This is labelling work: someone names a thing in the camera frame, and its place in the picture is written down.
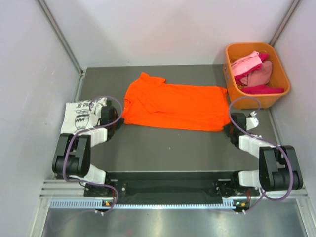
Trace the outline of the orange t-shirt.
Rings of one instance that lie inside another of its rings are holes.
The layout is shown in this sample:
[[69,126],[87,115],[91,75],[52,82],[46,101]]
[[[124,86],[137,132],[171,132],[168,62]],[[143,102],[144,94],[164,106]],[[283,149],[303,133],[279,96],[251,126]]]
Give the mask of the orange t-shirt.
[[230,123],[227,89],[169,84],[142,72],[125,94],[122,117],[125,124],[220,132]]

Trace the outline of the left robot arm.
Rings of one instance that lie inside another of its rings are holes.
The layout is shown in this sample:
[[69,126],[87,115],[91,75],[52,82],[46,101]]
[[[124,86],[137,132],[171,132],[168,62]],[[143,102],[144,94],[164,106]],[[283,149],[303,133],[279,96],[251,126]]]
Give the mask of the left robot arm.
[[91,164],[91,148],[108,142],[120,129],[123,119],[113,106],[103,106],[100,113],[90,110],[75,111],[75,127],[61,132],[54,158],[52,171],[68,182],[76,182],[87,187],[95,187],[102,196],[117,190],[112,186],[106,171]]

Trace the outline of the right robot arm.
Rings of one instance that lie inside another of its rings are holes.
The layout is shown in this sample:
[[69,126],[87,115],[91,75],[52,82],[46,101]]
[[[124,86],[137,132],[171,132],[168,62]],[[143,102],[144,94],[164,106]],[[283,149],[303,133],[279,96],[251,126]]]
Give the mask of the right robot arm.
[[243,113],[231,113],[232,121],[224,126],[224,132],[230,142],[238,149],[248,152],[259,160],[257,170],[236,171],[234,180],[230,183],[235,195],[243,195],[249,187],[262,188],[264,191],[285,191],[290,185],[292,174],[293,190],[303,187],[303,177],[293,146],[277,147],[263,141],[260,136],[244,134],[258,126],[255,115],[246,116]]

